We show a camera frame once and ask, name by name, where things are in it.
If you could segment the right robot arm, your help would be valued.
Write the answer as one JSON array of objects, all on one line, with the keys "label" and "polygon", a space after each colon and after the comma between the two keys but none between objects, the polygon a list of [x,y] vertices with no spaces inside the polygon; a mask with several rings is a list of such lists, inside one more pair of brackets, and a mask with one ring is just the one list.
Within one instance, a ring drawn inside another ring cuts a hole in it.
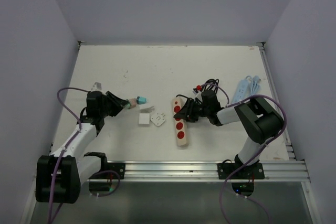
[{"label": "right robot arm", "polygon": [[259,162],[263,146],[275,139],[285,128],[285,119],[268,103],[265,95],[254,95],[236,104],[222,107],[213,90],[201,94],[201,102],[188,98],[180,109],[174,109],[174,118],[186,122],[197,122],[207,118],[212,125],[223,126],[240,122],[247,140],[236,155],[234,172],[246,178],[253,171],[252,165]]}]

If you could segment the white folding-prong adapter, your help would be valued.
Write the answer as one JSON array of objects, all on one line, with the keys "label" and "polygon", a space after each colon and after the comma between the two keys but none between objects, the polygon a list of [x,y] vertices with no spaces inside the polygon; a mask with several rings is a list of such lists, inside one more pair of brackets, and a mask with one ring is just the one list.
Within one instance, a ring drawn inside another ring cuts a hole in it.
[{"label": "white folding-prong adapter", "polygon": [[152,113],[150,116],[150,121],[157,127],[160,127],[165,123],[165,114],[164,113]]}]

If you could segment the beige red power strip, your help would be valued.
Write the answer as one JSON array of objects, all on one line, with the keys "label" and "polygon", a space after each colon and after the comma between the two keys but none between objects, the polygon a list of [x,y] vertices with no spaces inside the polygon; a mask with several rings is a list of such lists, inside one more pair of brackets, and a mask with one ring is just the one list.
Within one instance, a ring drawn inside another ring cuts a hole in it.
[{"label": "beige red power strip", "polygon": [[[173,116],[175,116],[182,108],[182,99],[180,97],[176,97],[172,100],[172,110]],[[186,122],[182,119],[174,119],[174,129],[175,129],[175,137],[176,144],[178,147],[186,147],[188,146],[188,139],[186,135]]]}]

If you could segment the teal plug adapter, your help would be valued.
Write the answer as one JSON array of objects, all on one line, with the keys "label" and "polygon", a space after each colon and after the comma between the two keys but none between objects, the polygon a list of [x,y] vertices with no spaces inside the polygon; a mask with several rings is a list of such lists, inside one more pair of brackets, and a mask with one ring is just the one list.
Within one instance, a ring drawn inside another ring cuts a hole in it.
[{"label": "teal plug adapter", "polygon": [[142,96],[137,96],[136,103],[138,105],[146,104],[147,103],[147,99],[145,97],[142,97]]}]

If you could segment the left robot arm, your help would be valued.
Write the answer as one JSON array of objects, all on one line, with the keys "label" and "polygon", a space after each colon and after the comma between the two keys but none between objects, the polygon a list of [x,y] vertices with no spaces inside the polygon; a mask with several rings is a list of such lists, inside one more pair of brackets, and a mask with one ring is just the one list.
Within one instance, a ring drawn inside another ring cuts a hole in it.
[{"label": "left robot arm", "polygon": [[85,150],[101,132],[105,118],[118,115],[128,103],[109,91],[87,93],[86,106],[76,117],[74,132],[59,149],[37,161],[38,202],[73,204],[81,186],[91,177],[123,179],[124,167],[109,164],[105,153]]}]

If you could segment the white USB charger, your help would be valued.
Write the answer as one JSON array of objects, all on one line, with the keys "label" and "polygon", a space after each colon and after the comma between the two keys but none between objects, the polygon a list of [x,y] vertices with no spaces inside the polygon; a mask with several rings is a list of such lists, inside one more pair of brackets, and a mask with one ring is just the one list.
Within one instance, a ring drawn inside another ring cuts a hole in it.
[{"label": "white USB charger", "polygon": [[147,127],[150,125],[150,114],[149,113],[140,113],[138,119],[138,125]]}]

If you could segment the pink brown plug adapter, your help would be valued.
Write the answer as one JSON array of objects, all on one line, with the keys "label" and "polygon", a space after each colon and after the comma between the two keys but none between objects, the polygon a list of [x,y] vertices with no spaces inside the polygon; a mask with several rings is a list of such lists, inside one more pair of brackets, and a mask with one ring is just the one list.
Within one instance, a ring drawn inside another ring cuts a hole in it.
[{"label": "pink brown plug adapter", "polygon": [[130,109],[135,108],[138,105],[137,100],[135,98],[129,99],[129,105],[130,105],[129,107]]}]

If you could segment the light blue power strip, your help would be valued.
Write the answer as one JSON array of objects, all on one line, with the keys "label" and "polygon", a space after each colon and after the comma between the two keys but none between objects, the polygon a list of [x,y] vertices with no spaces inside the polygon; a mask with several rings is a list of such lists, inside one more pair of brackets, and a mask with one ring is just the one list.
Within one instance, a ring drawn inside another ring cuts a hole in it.
[{"label": "light blue power strip", "polygon": [[246,76],[238,83],[236,92],[233,96],[232,104],[242,101],[243,99],[256,95],[260,89],[261,79],[259,76]]}]

